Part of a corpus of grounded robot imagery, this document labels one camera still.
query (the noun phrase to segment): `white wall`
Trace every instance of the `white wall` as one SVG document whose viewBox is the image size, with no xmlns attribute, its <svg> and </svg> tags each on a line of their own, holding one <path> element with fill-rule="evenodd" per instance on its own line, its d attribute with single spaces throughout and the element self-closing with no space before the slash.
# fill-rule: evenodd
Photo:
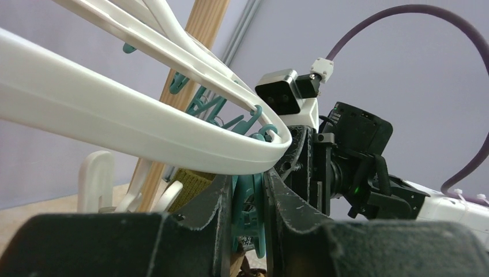
<svg viewBox="0 0 489 277">
<path fill-rule="evenodd" d="M 489 38 L 489 1 L 267 0 L 250 26 L 232 69 L 254 86 L 261 76 L 294 68 L 306 74 L 353 26 L 382 9 L 406 3 L 447 8 Z M 470 161 L 489 131 L 489 80 L 474 46 L 438 18 L 404 14 L 365 29 L 339 53 L 321 87 L 321 114 L 337 101 L 391 122 L 384 154 L 391 174 L 439 189 Z M 235 106 L 227 117 L 242 113 Z M 460 183 L 464 193 L 489 194 L 489 161 Z M 349 205 L 333 201 L 333 217 Z"/>
<path fill-rule="evenodd" d="M 184 26 L 193 2 L 168 1 Z M 212 49 L 217 55 L 223 54 L 245 5 L 231 1 Z M 51 1 L 1 0 L 0 28 L 153 98 L 159 98 L 168 75 L 165 65 L 139 51 L 124 54 L 122 41 Z M 76 193 L 81 162 L 99 149 L 0 121 L 0 209 Z M 129 182 L 137 159 L 120 153 L 115 158 L 115 184 Z"/>
</svg>

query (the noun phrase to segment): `purple cable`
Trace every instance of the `purple cable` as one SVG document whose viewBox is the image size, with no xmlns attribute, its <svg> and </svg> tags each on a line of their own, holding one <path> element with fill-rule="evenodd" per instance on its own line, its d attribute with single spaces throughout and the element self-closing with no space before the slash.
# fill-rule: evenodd
<svg viewBox="0 0 489 277">
<path fill-rule="evenodd" d="M 441 18 L 449 23 L 452 23 L 455 27 L 461 30 L 467 37 L 472 41 L 474 46 L 477 48 L 480 57 L 482 58 L 484 65 L 486 66 L 486 71 L 489 74 L 489 46 L 484 39 L 484 37 L 477 31 L 477 29 L 467 22 L 467 20 L 462 17 L 445 10 L 443 8 L 431 6 L 431 5 L 401 5 L 393 8 L 385 9 L 381 12 L 374 14 L 373 16 L 360 22 L 357 26 L 353 27 L 346 35 L 344 35 L 338 43 L 333 47 L 331 52 L 328 54 L 326 59 L 332 61 L 340 50 L 348 43 L 356 34 L 358 34 L 363 29 L 370 26 L 372 23 L 379 21 L 380 19 L 393 16 L 395 14 L 404 13 L 422 13 L 429 14 L 438 18 Z M 453 175 L 441 187 L 441 192 L 452 198 L 459 198 L 455 193 L 449 192 L 448 190 L 454 186 L 456 183 L 467 177 L 476 168 L 478 168 L 489 156 L 489 133 L 486 136 L 486 140 L 482 144 L 482 147 L 477 152 L 477 154 L 472 158 L 472 160 L 457 174 Z M 474 197 L 465 197 L 466 201 L 476 203 L 479 205 L 484 205 L 489 207 L 489 205 L 483 199 L 477 199 Z"/>
</svg>

